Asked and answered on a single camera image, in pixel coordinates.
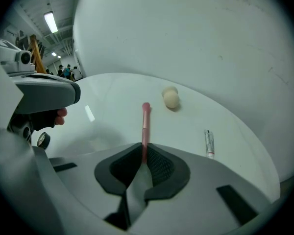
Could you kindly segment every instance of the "finger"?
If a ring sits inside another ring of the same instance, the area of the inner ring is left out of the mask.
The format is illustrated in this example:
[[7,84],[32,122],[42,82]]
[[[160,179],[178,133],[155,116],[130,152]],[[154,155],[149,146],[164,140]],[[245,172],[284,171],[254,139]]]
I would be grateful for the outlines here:
[[64,118],[63,117],[60,117],[60,116],[57,116],[55,118],[55,124],[60,124],[60,125],[63,125],[64,124]]
[[60,116],[60,117],[65,117],[65,116],[68,114],[68,111],[67,111],[66,108],[62,108],[62,109],[59,109],[59,110],[57,111],[57,113],[58,113],[58,116]]

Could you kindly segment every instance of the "beige sponge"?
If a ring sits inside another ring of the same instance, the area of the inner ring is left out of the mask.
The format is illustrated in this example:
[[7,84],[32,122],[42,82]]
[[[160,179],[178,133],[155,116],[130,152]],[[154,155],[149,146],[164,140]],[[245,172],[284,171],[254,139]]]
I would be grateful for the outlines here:
[[162,91],[162,97],[168,108],[173,109],[179,105],[180,99],[178,97],[177,88],[174,86],[164,88]]

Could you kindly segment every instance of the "black mesh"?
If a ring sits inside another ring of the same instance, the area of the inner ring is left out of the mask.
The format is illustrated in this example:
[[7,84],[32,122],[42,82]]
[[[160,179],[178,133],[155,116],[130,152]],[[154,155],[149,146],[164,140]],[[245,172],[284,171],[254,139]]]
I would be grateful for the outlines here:
[[152,184],[154,187],[166,181],[174,172],[174,164],[172,161],[153,149],[148,150],[147,165],[151,172]]
[[152,143],[148,144],[147,165],[153,187],[145,191],[146,202],[172,198],[190,179],[190,169],[182,159]]

